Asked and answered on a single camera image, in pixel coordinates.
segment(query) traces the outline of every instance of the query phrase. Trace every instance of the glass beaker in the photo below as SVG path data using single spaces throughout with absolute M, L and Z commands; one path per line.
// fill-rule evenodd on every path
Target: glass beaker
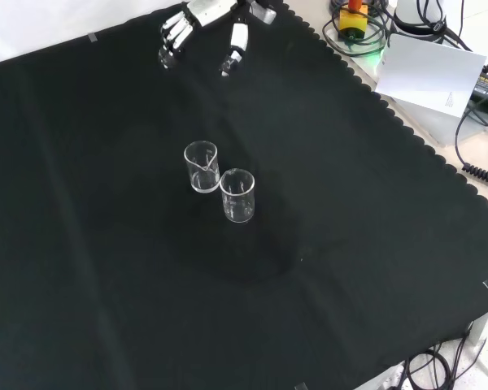
M 230 169 L 220 179 L 226 217 L 236 223 L 247 222 L 255 213 L 255 177 L 243 169 Z
M 195 141 L 186 146 L 185 160 L 190 183 L 198 193 L 211 193 L 220 180 L 217 147 L 208 141 Z

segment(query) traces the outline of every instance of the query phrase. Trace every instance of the white paper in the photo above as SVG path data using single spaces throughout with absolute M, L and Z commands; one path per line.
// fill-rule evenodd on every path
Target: white paper
M 376 92 L 460 118 L 486 57 L 392 35 L 377 69 Z

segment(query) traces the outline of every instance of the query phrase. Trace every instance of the black tablecloth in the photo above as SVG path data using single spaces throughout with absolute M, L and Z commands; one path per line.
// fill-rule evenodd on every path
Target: black tablecloth
M 177 8 L 0 64 L 0 390 L 351 390 L 488 310 L 487 202 L 275 7 L 227 80 L 230 20 L 158 65 Z

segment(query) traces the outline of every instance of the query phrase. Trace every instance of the white wall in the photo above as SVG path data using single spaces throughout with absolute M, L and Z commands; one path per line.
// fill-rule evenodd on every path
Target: white wall
M 0 0 L 0 61 L 169 7 L 181 0 Z

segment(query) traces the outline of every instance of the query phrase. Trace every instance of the robotic hand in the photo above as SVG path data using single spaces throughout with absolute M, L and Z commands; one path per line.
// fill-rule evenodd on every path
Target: robotic hand
M 220 71 L 229 73 L 242 61 L 246 52 L 248 30 L 246 14 L 271 24 L 277 13 L 269 7 L 268 0 L 192 0 L 183 3 L 183 11 L 172 16 L 161 27 L 163 46 L 159 50 L 159 61 L 166 69 L 173 67 L 181 53 L 186 39 L 196 28 L 203 28 L 231 13 L 235 14 L 235 25 L 231 36 L 229 54 Z

